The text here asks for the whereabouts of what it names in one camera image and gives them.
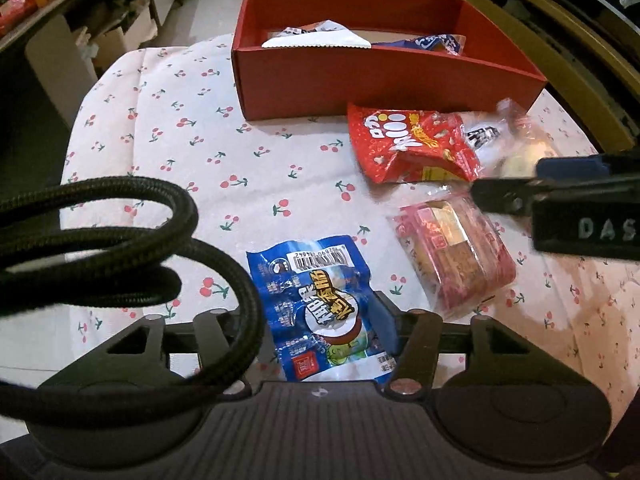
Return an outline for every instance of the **open red cardboard box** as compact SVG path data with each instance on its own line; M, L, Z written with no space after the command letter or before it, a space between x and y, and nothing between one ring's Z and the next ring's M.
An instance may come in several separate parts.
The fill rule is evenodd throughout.
M463 56L388 46L261 47L274 32L323 20L372 41L447 33L466 36L466 43ZM522 51L463 0L244 0L232 63L248 120L342 115L347 102L494 111L510 97L528 110L546 83Z

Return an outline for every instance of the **tiled floor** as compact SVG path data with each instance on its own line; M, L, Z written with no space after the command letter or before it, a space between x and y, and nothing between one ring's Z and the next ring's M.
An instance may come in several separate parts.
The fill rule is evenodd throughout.
M189 45L232 32L242 0L184 0L174 5L157 46ZM9 194L20 188L20 178ZM0 319L0 379L37 386L72 359L68 345L72 328L65 307ZM0 417L0 442L26 432L22 422Z

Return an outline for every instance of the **white cherry print tablecloth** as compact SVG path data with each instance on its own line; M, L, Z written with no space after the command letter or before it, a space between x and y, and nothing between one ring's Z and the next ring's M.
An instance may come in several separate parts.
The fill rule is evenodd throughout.
M383 290L403 310L428 308L387 218L399 206L427 198L433 186L370 184L354 158L345 117L245 121L234 87L231 42L231 35L219 36L189 48L150 48L120 58L84 99L63 183L124 174L174 182L198 205L195 237L245 267L245 251L284 240L351 235L369 264L374 290ZM595 153L546 91L530 114L562 155ZM63 228L155 227L169 214L155 203L107 200L70 207L61 218ZM492 219L518 277L482 312L597 384L617 423L640 380L639 266L539 254L514 219ZM70 307L74 354L144 314L186 322L204 310L236 307L233 291L212 270L177 257L168 265L183 282L173 303L143 310ZM195 362L184 356L172 368L189 374ZM442 356L436 382L463 367L464 356Z

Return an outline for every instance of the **coiled cable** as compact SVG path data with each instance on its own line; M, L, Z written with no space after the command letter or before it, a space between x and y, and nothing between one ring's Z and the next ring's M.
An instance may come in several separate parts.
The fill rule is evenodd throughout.
M145 424L197 408L239 379L257 355L264 330L260 297L228 254L191 238L198 212L181 187L152 178L105 177L24 194L0 203L0 227L77 203L135 198L165 204L172 217L157 229L81 228L2 240L0 269L53 254L105 250L81 260L25 272L0 271L0 316L53 303L93 307L150 306L175 299L181 282L160 263L173 254L215 270L236 294L238 335L213 365L171 386L138 392L70 393L0 381L0 414L44 426L114 428Z

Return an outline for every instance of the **blue snack package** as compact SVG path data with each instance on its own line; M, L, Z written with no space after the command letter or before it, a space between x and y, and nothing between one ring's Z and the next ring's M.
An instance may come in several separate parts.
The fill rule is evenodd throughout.
M399 48L416 48L419 50L429 50L431 52L447 52L454 56L459 56L464 47L464 36L454 36L453 34L438 34L436 36L421 36L415 40L400 40L392 42L374 43L378 46L397 46Z
M350 236L247 253L287 381L376 380L396 366L367 313L380 300Z

